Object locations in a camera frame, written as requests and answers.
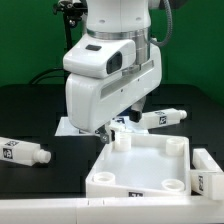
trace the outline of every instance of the black surface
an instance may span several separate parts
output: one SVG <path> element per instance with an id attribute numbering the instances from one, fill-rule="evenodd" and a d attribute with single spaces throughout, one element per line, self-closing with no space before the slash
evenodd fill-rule
<path id="1" fill-rule="evenodd" d="M 97 137 L 55 137 L 66 116 L 63 85 L 11 85 L 0 88 L 0 136 L 39 143 L 52 153 L 47 165 L 0 161 L 0 198 L 85 196 L 85 178 L 103 144 Z M 178 125 L 150 133 L 186 136 L 190 149 L 205 147 L 224 168 L 224 108 L 189 85 L 161 85 L 147 96 L 144 111 L 186 110 Z"/>

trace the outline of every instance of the cable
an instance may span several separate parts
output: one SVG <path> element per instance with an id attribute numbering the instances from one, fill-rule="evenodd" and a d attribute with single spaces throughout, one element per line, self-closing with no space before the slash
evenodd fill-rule
<path id="1" fill-rule="evenodd" d="M 37 85 L 39 82 L 41 82 L 44 79 L 51 79 L 51 78 L 64 78 L 64 75 L 52 75 L 52 76 L 45 76 L 45 77 L 41 77 L 39 80 L 37 80 L 35 83 L 33 83 L 34 85 Z"/>
<path id="2" fill-rule="evenodd" d="M 166 37 L 163 41 L 161 42 L 157 42 L 155 40 L 153 40 L 152 38 L 150 39 L 149 41 L 149 44 L 152 43 L 158 47 L 163 47 L 165 46 L 171 36 L 172 36 L 172 33 L 173 33 L 173 18 L 172 18 L 172 11 L 171 11 L 171 8 L 170 8 L 170 3 L 169 3 L 169 0 L 163 0 L 164 2 L 164 5 L 165 5 L 165 10 L 166 10 L 166 15 L 167 15 L 167 33 L 166 33 Z"/>
<path id="3" fill-rule="evenodd" d="M 34 78 L 32 78 L 30 81 L 29 81 L 29 85 L 32 85 L 36 82 L 36 80 L 38 80 L 39 78 L 43 77 L 44 75 L 46 74 L 49 74 L 49 73 L 52 73 L 52 72 L 56 72 L 56 71 L 64 71 L 63 68 L 51 68 L 51 69 L 48 69 L 46 71 L 43 71 L 41 73 L 39 73 L 38 75 L 36 75 Z"/>

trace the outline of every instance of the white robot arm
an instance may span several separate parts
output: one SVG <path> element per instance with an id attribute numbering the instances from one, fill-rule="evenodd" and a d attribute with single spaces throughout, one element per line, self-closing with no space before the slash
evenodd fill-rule
<path id="1" fill-rule="evenodd" d="M 87 34 L 64 57 L 70 122 L 94 133 L 161 81 L 148 7 L 160 0 L 87 0 Z"/>

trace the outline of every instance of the white plastic container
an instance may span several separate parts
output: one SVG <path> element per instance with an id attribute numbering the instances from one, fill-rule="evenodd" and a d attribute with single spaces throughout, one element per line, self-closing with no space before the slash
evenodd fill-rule
<path id="1" fill-rule="evenodd" d="M 125 135 L 104 147 L 86 178 L 87 197 L 190 195 L 187 138 Z"/>
<path id="2" fill-rule="evenodd" d="M 212 200 L 224 200 L 224 173 L 206 149 L 194 149 L 192 190 Z"/>
<path id="3" fill-rule="evenodd" d="M 36 162 L 48 163 L 51 153 L 39 144 L 0 137 L 0 160 L 32 166 Z"/>
<path id="4" fill-rule="evenodd" d="M 171 108 L 143 113 L 142 119 L 139 123 L 143 129 L 151 129 L 178 124 L 180 123 L 180 120 L 185 119 L 186 117 L 187 112 L 185 110 L 176 110 Z"/>

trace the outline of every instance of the label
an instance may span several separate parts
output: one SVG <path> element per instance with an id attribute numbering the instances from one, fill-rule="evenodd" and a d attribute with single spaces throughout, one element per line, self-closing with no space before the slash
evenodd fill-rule
<path id="1" fill-rule="evenodd" d="M 13 146 L 15 146 L 17 144 L 19 144 L 19 142 L 17 142 L 17 141 L 9 141 L 5 145 L 13 147 Z"/>
<path id="2" fill-rule="evenodd" d="M 3 157 L 5 159 L 13 160 L 12 149 L 3 148 Z"/>
<path id="3" fill-rule="evenodd" d="M 116 117 L 116 118 L 113 118 L 113 120 L 119 124 L 125 124 L 124 117 Z"/>
<path id="4" fill-rule="evenodd" d="M 199 190 L 204 191 L 203 176 L 198 176 L 198 181 L 199 181 Z"/>
<path id="5" fill-rule="evenodd" d="M 159 118 L 159 125 L 164 125 L 167 123 L 167 116 L 162 116 Z"/>
<path id="6" fill-rule="evenodd" d="M 134 197 L 134 198 L 137 198 L 137 197 L 144 197 L 144 193 L 142 192 L 128 192 L 128 197 Z"/>
<path id="7" fill-rule="evenodd" d="M 167 116 L 166 116 L 166 114 L 164 112 L 156 111 L 154 113 L 159 116 L 159 125 L 167 124 Z"/>

